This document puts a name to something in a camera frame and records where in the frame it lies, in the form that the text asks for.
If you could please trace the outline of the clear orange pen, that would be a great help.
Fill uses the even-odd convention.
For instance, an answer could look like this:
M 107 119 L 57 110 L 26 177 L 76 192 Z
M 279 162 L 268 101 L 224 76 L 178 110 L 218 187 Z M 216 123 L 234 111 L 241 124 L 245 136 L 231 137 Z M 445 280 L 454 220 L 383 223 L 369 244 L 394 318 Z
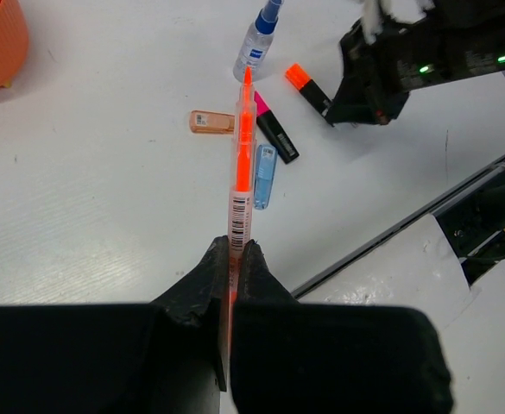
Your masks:
M 256 162 L 256 102 L 250 68 L 246 68 L 236 106 L 228 212 L 229 300 L 234 304 L 243 251 L 250 240 Z

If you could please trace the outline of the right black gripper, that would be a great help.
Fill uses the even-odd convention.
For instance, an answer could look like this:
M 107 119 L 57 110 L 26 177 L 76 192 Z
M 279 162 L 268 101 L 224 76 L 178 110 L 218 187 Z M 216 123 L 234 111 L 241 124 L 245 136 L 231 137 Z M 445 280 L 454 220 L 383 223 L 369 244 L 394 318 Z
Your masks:
M 363 23 L 357 20 L 339 42 L 343 77 L 324 113 L 332 126 L 340 123 L 387 125 L 401 113 L 409 92 L 422 86 L 429 73 L 427 63 L 400 69 L 399 57 L 406 52 L 406 40 L 419 33 L 427 18 L 401 22 L 382 18 L 381 39 L 373 45 L 364 38 Z

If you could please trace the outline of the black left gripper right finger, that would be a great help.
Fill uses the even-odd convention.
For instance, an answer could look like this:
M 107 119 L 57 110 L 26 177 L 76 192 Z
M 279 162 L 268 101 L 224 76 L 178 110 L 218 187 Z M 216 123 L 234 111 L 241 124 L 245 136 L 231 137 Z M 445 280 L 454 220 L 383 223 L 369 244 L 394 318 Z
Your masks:
M 421 311 L 302 304 L 243 252 L 233 306 L 230 388 L 241 413 L 449 413 L 451 373 Z

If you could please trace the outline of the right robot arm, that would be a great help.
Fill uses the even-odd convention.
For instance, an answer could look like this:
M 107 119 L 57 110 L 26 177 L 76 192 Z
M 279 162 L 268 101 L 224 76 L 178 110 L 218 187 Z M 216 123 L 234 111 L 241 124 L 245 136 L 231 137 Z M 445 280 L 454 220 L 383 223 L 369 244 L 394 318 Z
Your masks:
M 409 93 L 505 70 L 505 1 L 427 1 L 414 23 L 373 2 L 342 38 L 330 124 L 385 125 Z M 407 307 L 300 304 L 250 241 L 239 262 L 230 354 L 241 413 L 449 413 L 451 373 L 429 319 Z

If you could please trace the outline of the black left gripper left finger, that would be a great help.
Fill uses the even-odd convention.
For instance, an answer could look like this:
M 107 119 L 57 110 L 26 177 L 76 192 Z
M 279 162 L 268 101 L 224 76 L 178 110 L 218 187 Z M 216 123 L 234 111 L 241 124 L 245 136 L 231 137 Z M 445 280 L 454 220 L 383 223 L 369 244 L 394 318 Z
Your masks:
M 229 243 L 157 299 L 0 305 L 0 413 L 217 413 Z

